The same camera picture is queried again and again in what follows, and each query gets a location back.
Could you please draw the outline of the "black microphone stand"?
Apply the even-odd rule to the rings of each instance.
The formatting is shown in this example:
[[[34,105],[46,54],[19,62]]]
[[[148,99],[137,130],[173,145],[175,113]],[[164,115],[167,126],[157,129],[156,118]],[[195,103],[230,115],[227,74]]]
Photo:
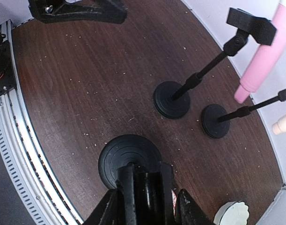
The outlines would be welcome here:
[[[230,120],[250,115],[253,111],[271,105],[275,102],[286,101],[286,89],[278,92],[277,96],[253,106],[243,106],[236,111],[227,113],[219,104],[210,104],[201,113],[202,128],[205,133],[214,139],[223,138],[230,129]]]
[[[122,225],[174,225],[172,167],[147,138],[127,134],[101,151],[98,171],[104,185],[119,191]]]
[[[183,85],[165,81],[156,87],[154,106],[162,116],[174,120],[183,117],[191,104],[188,91],[197,87],[209,71],[225,58],[235,56],[247,44],[249,36],[260,45],[271,46],[277,31],[267,18],[233,7],[229,9],[226,23],[237,28],[236,34],[223,45],[222,51],[213,60],[188,77]]]

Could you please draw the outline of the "cream microphone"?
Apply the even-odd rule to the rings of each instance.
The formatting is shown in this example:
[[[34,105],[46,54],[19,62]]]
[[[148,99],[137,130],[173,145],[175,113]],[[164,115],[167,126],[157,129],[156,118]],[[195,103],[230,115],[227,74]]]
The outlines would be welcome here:
[[[286,132],[286,115],[278,119],[278,121],[272,125],[272,130],[275,135]]]

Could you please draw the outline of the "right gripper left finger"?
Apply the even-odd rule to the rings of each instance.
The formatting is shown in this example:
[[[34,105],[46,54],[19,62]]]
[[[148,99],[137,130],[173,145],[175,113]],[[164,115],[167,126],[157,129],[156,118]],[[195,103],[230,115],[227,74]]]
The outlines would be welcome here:
[[[108,190],[83,225],[117,225],[117,197],[116,189]]]

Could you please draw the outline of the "pink microphone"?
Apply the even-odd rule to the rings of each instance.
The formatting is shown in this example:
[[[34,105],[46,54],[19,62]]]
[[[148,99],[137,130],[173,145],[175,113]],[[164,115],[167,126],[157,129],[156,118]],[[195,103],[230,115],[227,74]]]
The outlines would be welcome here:
[[[279,2],[272,24],[277,29],[272,45],[261,45],[258,47],[240,79],[240,84],[234,94],[234,99],[240,104],[251,93],[259,89],[286,49],[286,0]]]

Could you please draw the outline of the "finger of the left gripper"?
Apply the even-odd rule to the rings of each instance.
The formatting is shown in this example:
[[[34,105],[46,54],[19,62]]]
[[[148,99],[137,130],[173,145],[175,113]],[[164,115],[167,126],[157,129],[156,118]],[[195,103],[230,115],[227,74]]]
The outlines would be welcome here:
[[[91,6],[65,0],[30,0],[29,10],[43,23],[84,20],[122,24],[127,18],[127,9],[120,0],[96,0]]]

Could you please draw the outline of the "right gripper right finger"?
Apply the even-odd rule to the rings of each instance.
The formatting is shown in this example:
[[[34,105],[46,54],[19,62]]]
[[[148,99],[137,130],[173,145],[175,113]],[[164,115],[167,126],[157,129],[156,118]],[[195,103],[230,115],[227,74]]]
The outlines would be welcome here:
[[[175,221],[177,225],[213,225],[186,189],[177,195]]]

